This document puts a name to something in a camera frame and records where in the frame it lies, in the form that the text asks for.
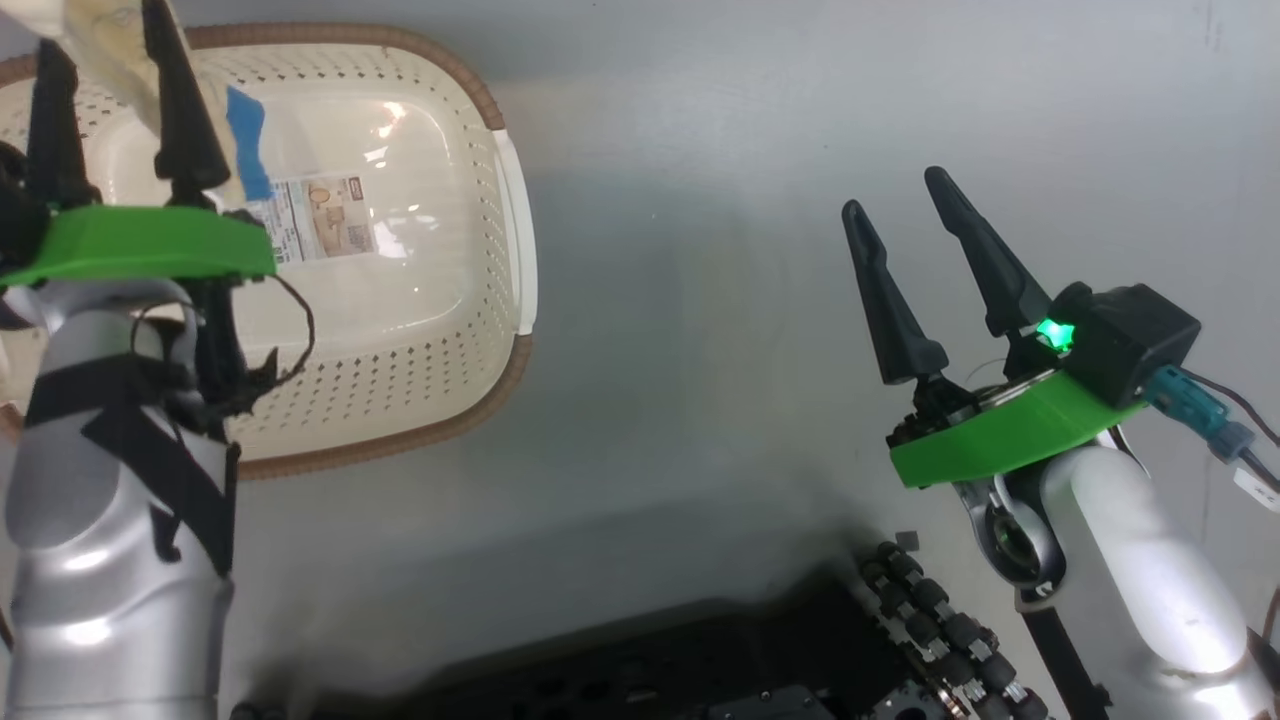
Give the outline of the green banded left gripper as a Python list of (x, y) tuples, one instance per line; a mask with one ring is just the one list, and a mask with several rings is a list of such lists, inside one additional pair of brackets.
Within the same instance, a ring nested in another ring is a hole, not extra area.
[[(173, 199), (205, 199), (230, 179), (184, 45), (165, 1), (142, 3), (143, 44), (157, 68), (160, 147), (155, 174)], [(35, 259), (3, 273), (3, 284), (42, 281), (260, 278), (276, 273), (268, 232), (198, 208), (93, 205), (76, 114), (73, 60), (50, 38), (38, 42), (26, 190), (42, 205), (73, 209), (47, 224)]]

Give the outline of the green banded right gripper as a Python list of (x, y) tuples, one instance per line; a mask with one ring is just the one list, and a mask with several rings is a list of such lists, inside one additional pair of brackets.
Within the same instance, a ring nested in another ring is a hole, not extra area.
[[(945, 229), (961, 245), (993, 337), (1020, 334), (1047, 318), (1050, 296), (942, 167), (924, 170)], [(1085, 443), (1140, 411), (1110, 407), (1064, 370), (968, 391), (946, 378), (948, 356), (928, 338), (890, 273), (887, 251), (863, 205), (842, 208), (867, 327), (887, 386), (915, 380), (914, 411), (887, 438), (908, 488), (966, 483), (1030, 466)]]

